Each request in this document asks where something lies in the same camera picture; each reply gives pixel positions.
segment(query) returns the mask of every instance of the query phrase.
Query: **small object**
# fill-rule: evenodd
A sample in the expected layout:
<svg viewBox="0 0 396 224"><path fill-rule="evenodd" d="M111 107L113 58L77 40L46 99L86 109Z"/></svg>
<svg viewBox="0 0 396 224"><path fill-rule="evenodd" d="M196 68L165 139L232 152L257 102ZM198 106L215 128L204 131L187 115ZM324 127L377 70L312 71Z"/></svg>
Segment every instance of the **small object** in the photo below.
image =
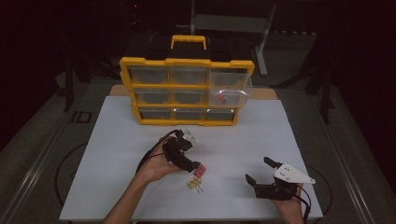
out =
<svg viewBox="0 0 396 224"><path fill-rule="evenodd" d="M198 140L192 135L190 129L186 129L186 131L184 131L183 138L186 141L191 142L193 145L198 143Z"/></svg>
<svg viewBox="0 0 396 224"><path fill-rule="evenodd" d="M202 183L201 178L195 175L191 180L187 182L187 186L189 186L190 189L195 189L201 183Z"/></svg>
<svg viewBox="0 0 396 224"><path fill-rule="evenodd" d="M216 102L218 103L218 105L222 105L225 103L225 98L221 93L217 93L215 95L215 99L216 99Z"/></svg>
<svg viewBox="0 0 396 224"><path fill-rule="evenodd" d="M75 111L70 123L89 123L92 118L92 112Z"/></svg>
<svg viewBox="0 0 396 224"><path fill-rule="evenodd" d="M198 176L199 178L202 178L205 170L206 170L206 167L204 167L202 164L200 164L198 166L198 168L195 170L194 175Z"/></svg>

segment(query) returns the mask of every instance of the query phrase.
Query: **floor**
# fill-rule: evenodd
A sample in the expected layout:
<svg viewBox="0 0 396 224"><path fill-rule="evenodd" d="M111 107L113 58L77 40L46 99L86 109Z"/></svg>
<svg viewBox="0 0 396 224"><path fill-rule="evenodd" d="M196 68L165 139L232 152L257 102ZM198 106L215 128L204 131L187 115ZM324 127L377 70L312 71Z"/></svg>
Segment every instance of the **floor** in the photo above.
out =
<svg viewBox="0 0 396 224"><path fill-rule="evenodd" d="M256 69L253 85L268 87L296 75L314 41L314 36L271 34L264 51L269 75L262 77ZM58 78L64 86L64 74ZM332 86L334 108L327 124L318 112L319 95L304 91L307 81L276 94L308 173L318 182L315 191L325 215L309 223L394 223L395 195L337 88ZM91 83L75 79L76 98L68 112L64 97L54 95L11 140L0 154L0 223L62 223L62 205L102 103L118 83L100 75ZM76 113L91 114L91 120L78 122Z"/></svg>

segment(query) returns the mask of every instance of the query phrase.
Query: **hand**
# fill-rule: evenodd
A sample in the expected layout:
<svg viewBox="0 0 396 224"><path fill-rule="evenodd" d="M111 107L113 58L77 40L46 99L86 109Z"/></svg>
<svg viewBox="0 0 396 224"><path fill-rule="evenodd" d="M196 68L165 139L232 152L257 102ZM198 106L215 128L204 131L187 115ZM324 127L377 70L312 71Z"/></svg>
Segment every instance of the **hand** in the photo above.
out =
<svg viewBox="0 0 396 224"><path fill-rule="evenodd" d="M298 184L296 195L301 197L301 188L303 184ZM279 214L283 217L286 223L290 224L304 224L303 213L301 211L301 202L295 197L290 200L278 201L271 200Z"/></svg>
<svg viewBox="0 0 396 224"><path fill-rule="evenodd" d="M140 167L135 177L141 177L145 180L145 182L149 183L159 180L165 175L181 171L180 168L178 168L173 163L168 162L165 158L163 142L171 138L173 137L167 137L164 140L160 139L161 143L154 150L152 150L151 154L148 156L148 159Z"/></svg>

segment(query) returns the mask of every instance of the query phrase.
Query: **human arm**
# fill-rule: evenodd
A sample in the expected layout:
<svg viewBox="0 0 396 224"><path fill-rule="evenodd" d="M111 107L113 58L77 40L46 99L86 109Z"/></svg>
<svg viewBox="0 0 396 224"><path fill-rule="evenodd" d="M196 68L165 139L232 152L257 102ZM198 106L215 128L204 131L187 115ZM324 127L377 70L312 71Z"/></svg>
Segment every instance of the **human arm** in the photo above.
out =
<svg viewBox="0 0 396 224"><path fill-rule="evenodd" d="M298 185L296 195L301 196L303 184ZM301 201L295 197L290 200L278 201L271 200L283 220L288 224L304 224L303 213L301 210Z"/></svg>
<svg viewBox="0 0 396 224"><path fill-rule="evenodd" d="M163 154L162 141L151 152L149 159L140 167L127 189L105 217L103 223L130 223L134 210L149 183L177 171L181 171L181 169L166 160Z"/></svg>

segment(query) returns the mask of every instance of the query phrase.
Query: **black cable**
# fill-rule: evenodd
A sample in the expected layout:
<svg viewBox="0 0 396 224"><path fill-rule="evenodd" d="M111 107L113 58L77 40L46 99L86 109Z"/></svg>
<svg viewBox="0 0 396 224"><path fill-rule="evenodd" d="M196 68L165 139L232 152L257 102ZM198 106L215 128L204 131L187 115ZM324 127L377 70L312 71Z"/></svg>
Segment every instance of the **black cable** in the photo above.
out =
<svg viewBox="0 0 396 224"><path fill-rule="evenodd" d="M304 211L304 215L303 215L303 221L304 221L304 223L306 223L306 221L308 220L309 213L311 212L311 198L309 197L309 195L307 194L307 192L303 188L301 188L301 187L299 187L299 188L302 189L304 191L304 193L306 194L306 196L308 197L309 204L308 204L308 202L306 200L304 200L303 198L301 198L297 194L290 192L290 190L285 189L285 188L281 188L281 189L285 190L288 194L292 195L294 198L298 199L300 202L305 204L305 211Z"/></svg>
<svg viewBox="0 0 396 224"><path fill-rule="evenodd" d="M61 170L62 165L64 164L64 161L74 152L76 152L78 149L80 149L81 147L84 147L88 145L88 142L83 143L78 145L77 147L74 147L69 153L67 153L64 158L62 159L61 163L59 163L58 168L56 169L56 173L55 173L55 178L54 178L54 187L55 187L55 193L56 193L56 198L58 199L58 202L61 204L62 207L64 207L64 201L62 201L61 198L61 194L59 193L59 188L58 188L58 176L59 176L59 172Z"/></svg>
<svg viewBox="0 0 396 224"><path fill-rule="evenodd" d="M314 169L313 167L309 166L309 165L305 165L306 167L308 167L309 169L313 170L315 173L317 173L318 175L320 175L320 177L324 180L324 182L327 185L327 188L329 190L329 195L330 195L330 201L329 201L329 205L327 206L326 210L323 212L323 216L325 216L327 214L327 212L329 212L330 207L332 206L332 188L330 187L329 182L327 181L327 179L316 169ZM317 224L318 222L320 222L322 218L319 218L316 222L314 222L314 224Z"/></svg>
<svg viewBox="0 0 396 224"><path fill-rule="evenodd" d="M158 154L155 154L155 155L149 156L149 157L147 158L147 160L148 160L148 159L150 159L150 158L156 157L156 156L161 156L161 155L163 155L163 154L165 154L165 153L164 153L164 152L162 152L162 153L158 153Z"/></svg>
<svg viewBox="0 0 396 224"><path fill-rule="evenodd" d="M139 171L140 167L145 163L145 161L146 161L148 158L150 158L151 152L152 152L157 146L159 146L160 143L163 142L167 137L169 137L172 133L176 133L176 132L178 132L178 130L173 130L173 131L167 133L164 137L162 137L162 138L160 139L160 141L158 141L157 144L155 144L154 147L152 147L152 148L146 153L146 155L142 158L142 160L139 162L139 164L137 164L137 168L136 168L136 172L135 172L135 173L137 173L137 171Z"/></svg>

